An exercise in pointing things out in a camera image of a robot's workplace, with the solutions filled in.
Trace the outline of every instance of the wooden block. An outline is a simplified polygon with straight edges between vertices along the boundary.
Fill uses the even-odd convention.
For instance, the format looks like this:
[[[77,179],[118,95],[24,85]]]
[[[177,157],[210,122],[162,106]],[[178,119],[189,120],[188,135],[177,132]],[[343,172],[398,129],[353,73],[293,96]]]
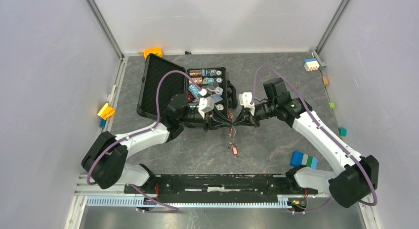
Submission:
[[[329,79],[327,77],[323,77],[323,85],[325,85],[325,87],[329,85]]]

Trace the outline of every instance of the black foam padding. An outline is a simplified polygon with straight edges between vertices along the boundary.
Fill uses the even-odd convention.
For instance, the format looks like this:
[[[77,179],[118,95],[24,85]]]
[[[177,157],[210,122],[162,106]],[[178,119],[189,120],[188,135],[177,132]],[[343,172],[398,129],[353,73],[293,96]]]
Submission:
[[[144,76],[137,113],[149,119],[157,119],[156,92],[160,79],[169,71],[179,70],[186,72],[185,68],[169,62],[154,54],[148,55],[145,63]],[[159,107],[160,116],[166,113],[170,98],[175,94],[183,94],[185,77],[180,74],[171,74],[165,78],[160,87]]]

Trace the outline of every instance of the metal frame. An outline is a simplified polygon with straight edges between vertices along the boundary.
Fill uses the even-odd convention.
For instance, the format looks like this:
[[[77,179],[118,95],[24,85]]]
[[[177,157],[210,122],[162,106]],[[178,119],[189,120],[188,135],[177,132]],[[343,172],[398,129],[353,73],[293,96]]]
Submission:
[[[125,69],[126,69],[126,62],[128,61],[128,57],[124,57],[122,62],[119,65],[118,68],[118,72],[116,74],[116,78],[115,78],[115,85],[116,85],[116,90],[114,93],[114,96],[112,97],[112,100],[110,101],[110,106],[113,109],[117,108],[118,105],[118,98],[119,98],[119,94],[121,92],[121,87],[122,87],[122,81],[124,80],[124,74],[125,74]],[[106,125],[104,127],[104,129],[102,130],[102,132],[104,131],[110,131],[111,127],[112,127],[112,123],[114,121],[114,116],[112,115],[107,121],[106,121]]]
[[[340,17],[342,16],[343,12],[345,11],[346,7],[348,6],[348,3],[351,0],[342,0],[339,4],[339,6],[337,7],[337,10],[335,12],[335,14],[333,15],[330,23],[328,24],[322,38],[319,41],[319,44],[317,44],[317,53],[321,53],[323,48],[325,47],[325,44],[327,42],[327,40],[329,39],[330,35],[333,32],[333,29],[335,28],[337,22],[339,21]]]
[[[124,53],[119,48],[118,43],[115,40],[115,37],[112,35],[112,32],[109,29],[108,24],[106,24],[105,18],[103,18],[103,15],[100,12],[99,7],[97,6],[96,2],[94,0],[86,0],[86,2],[89,5],[90,10],[92,11],[92,13],[93,13],[94,17],[96,18],[97,22],[99,23],[100,28],[105,33],[106,38],[111,43],[111,46],[112,46],[115,54],[120,59],[124,58]]]

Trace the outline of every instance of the green block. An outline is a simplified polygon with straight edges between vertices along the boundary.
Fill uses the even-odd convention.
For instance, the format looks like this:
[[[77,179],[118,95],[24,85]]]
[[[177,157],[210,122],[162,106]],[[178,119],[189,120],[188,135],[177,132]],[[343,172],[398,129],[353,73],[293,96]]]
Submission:
[[[305,165],[308,166],[308,167],[311,167],[311,163],[312,162],[313,162],[313,157],[312,156],[308,156],[307,164],[305,164]]]

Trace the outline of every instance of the wire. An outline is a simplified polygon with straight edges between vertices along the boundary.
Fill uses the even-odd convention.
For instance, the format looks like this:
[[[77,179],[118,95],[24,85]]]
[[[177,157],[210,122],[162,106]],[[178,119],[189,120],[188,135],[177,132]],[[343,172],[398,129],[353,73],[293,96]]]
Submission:
[[[261,66],[259,67],[256,72],[254,73],[254,82],[253,82],[253,92],[252,92],[252,96],[253,99],[251,101],[251,104],[254,102],[254,97],[255,97],[255,91],[256,91],[256,78],[257,78],[257,74],[260,70],[262,69],[268,69],[272,72],[274,72],[276,75],[278,75],[285,83],[288,84],[288,86],[297,94],[297,96],[300,98],[302,105],[304,106],[304,109],[306,110],[306,112],[308,113],[308,115],[310,116],[310,118],[313,120],[313,122],[336,144],[338,145],[338,147],[346,154],[348,155],[351,160],[358,166],[359,170],[361,171],[362,175],[364,176],[365,180],[367,181],[367,184],[370,188],[371,194],[373,195],[373,202],[369,203],[369,202],[365,202],[360,200],[359,202],[362,204],[365,204],[367,206],[376,206],[377,205],[377,194],[376,194],[376,190],[374,189],[373,183],[371,182],[370,178],[368,177],[367,172],[365,171],[364,167],[362,167],[361,163],[359,163],[355,157],[353,157],[352,155],[350,155],[349,151],[346,150],[345,146],[343,146],[342,144],[340,144],[339,141],[337,141],[332,134],[330,134],[325,128],[320,126],[320,123],[317,121],[317,119],[313,116],[313,114],[311,113],[311,111],[309,110],[307,104],[305,103],[304,98],[302,97],[302,94],[297,90],[297,88],[294,86],[293,83],[289,82],[283,75],[279,74],[274,68],[270,67],[270,66]],[[318,208],[321,209],[324,206],[326,206],[328,203],[330,202],[330,200],[324,204],[322,207]],[[318,209],[313,209],[308,212],[314,212]]]
[[[307,196],[308,196],[307,188],[304,188],[304,197],[302,198],[302,200],[305,200]]]
[[[294,211],[294,212],[291,212],[291,211],[287,210],[287,212],[291,212],[291,213],[293,213],[293,214],[306,214],[306,213],[316,212],[316,211],[319,211],[319,210],[324,209],[326,206],[328,206],[328,205],[330,204],[330,202],[332,202],[332,200],[333,200],[333,198],[332,198],[332,197],[330,197],[330,198],[326,201],[326,203],[325,203],[325,204],[323,204],[322,206],[320,206],[320,207],[318,207],[318,208],[315,208],[315,209],[308,210],[308,211],[304,211],[304,212],[295,212],[295,211]]]
[[[133,187],[137,192],[139,192],[140,194],[142,194],[145,198],[147,198],[148,200],[152,201],[153,203],[157,203],[161,206],[167,207],[167,208],[171,208],[172,210],[166,210],[166,211],[146,211],[146,210],[142,210],[143,213],[177,213],[179,212],[179,208],[161,203],[157,200],[155,200],[154,198],[146,195],[143,191],[141,191],[137,186],[133,185],[133,184],[129,184],[129,186]]]
[[[305,201],[305,207],[301,207],[300,204],[296,204],[297,207],[301,208],[302,210],[306,210],[307,206],[308,206],[308,200],[307,199],[303,199],[302,201]]]
[[[179,70],[173,70],[173,71],[169,71],[169,72],[167,72],[161,79],[160,79],[160,82],[159,82],[159,84],[157,85],[157,92],[156,92],[156,108],[157,108],[157,121],[156,121],[156,123],[154,124],[154,126],[152,126],[151,128],[149,128],[149,129],[144,129],[144,130],[141,130],[141,131],[138,131],[138,132],[135,132],[135,133],[132,133],[131,135],[128,135],[127,137],[124,137],[124,138],[121,138],[121,139],[119,139],[119,140],[117,140],[117,141],[115,141],[115,142],[113,142],[112,144],[110,144],[104,151],[102,151],[102,153],[100,153],[100,155],[96,158],[96,160],[93,162],[93,164],[92,164],[92,166],[90,167],[90,169],[89,169],[89,172],[87,173],[87,179],[86,179],[86,181],[87,181],[87,184],[88,185],[94,185],[94,184],[96,184],[96,182],[91,182],[90,181],[90,178],[91,178],[91,175],[92,175],[92,173],[93,173],[93,170],[94,170],[94,168],[96,167],[96,165],[97,165],[97,163],[99,163],[99,161],[100,161],[100,159],[102,159],[102,157],[109,151],[109,150],[111,150],[114,146],[116,146],[118,143],[120,143],[120,142],[123,142],[123,141],[125,141],[125,140],[127,140],[127,139],[129,139],[129,138],[131,138],[131,137],[135,137],[135,136],[137,136],[137,135],[140,135],[140,134],[144,134],[144,133],[147,133],[147,132],[149,132],[149,131],[152,131],[152,130],[154,130],[154,128],[156,128],[157,127],[157,125],[159,125],[159,123],[160,123],[160,107],[159,107],[159,93],[160,93],[160,87],[161,87],[161,85],[162,85],[162,83],[163,83],[163,81],[165,80],[165,78],[168,76],[168,75],[171,75],[171,74],[173,74],[173,73],[178,73],[178,74],[181,74],[181,75],[183,75],[183,76],[185,76],[186,78],[188,78],[191,82],[192,82],[192,84],[194,84],[197,88],[198,88],[198,90],[201,90],[201,87],[199,87],[199,85],[198,84],[196,84],[196,82],[191,78],[191,77],[189,77],[186,73],[184,73],[184,72],[181,72],[181,71],[179,71]]]

